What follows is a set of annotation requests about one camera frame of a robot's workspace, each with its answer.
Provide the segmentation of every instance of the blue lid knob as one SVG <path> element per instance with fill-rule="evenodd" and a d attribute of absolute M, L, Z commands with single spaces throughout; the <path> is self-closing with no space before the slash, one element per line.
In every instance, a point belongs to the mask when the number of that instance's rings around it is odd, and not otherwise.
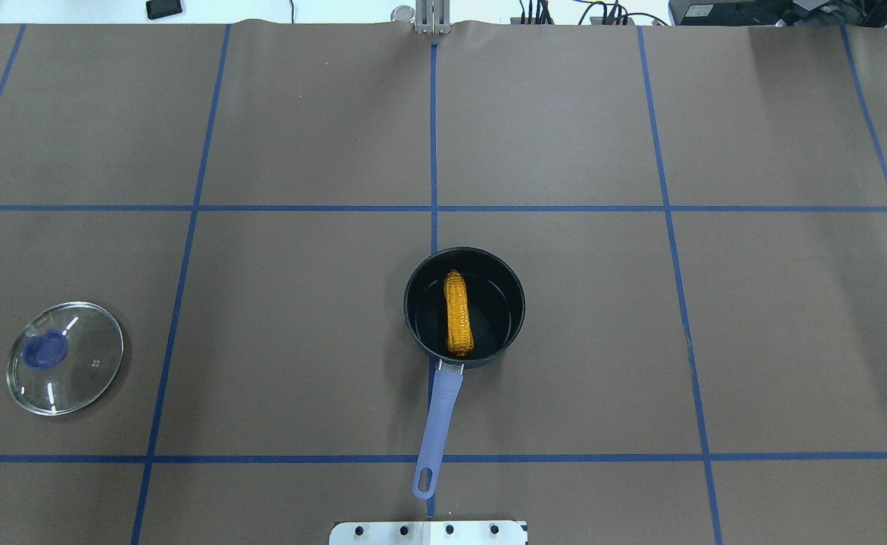
<path fill-rule="evenodd" d="M 47 330 L 43 335 L 28 338 L 23 346 L 23 363 L 34 370 L 53 369 L 66 356 L 67 336 L 58 330 Z"/>

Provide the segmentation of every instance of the corn cob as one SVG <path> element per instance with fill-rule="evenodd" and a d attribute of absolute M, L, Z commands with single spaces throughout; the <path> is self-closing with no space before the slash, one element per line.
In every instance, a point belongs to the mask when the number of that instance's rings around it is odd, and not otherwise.
<path fill-rule="evenodd" d="M 443 294 L 447 297 L 447 350 L 455 356 L 467 356 L 474 350 L 467 284 L 456 270 L 447 273 L 443 280 Z"/>

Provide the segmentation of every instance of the pot handle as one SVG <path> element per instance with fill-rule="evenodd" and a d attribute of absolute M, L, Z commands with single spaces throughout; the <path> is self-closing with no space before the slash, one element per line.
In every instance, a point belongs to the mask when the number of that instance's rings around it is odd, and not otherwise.
<path fill-rule="evenodd" d="M 444 366 L 447 364 L 440 362 L 434 372 L 430 412 L 427 413 L 427 425 L 423 428 L 423 442 L 420 443 L 420 455 L 416 457 L 416 472 L 413 473 L 413 496 L 420 500 L 430 500 L 437 492 L 440 463 L 444 460 L 444 445 L 447 444 L 447 432 L 450 431 L 450 417 L 460 386 L 464 383 L 464 375 L 460 373 L 463 366 L 459 366 L 458 372 L 451 372 Z M 420 486 L 422 477 L 426 477 L 423 479 L 423 487 Z"/>

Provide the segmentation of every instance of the handle hole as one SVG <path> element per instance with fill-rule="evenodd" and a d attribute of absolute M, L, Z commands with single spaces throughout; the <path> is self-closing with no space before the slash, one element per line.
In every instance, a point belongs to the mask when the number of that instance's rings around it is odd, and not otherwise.
<path fill-rule="evenodd" d="M 430 468 L 423 468 L 420 470 L 420 480 L 416 483 L 417 489 L 420 492 L 427 492 L 430 490 L 430 480 L 434 477 L 434 470 Z"/>

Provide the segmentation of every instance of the white bracket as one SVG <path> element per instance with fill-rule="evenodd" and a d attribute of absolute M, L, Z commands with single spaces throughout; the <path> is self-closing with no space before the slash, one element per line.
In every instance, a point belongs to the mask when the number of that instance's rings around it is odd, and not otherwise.
<path fill-rule="evenodd" d="M 450 34 L 450 0 L 416 0 L 417 34 Z"/>
<path fill-rule="evenodd" d="M 329 545 L 528 545 L 523 521 L 340 523 Z"/>

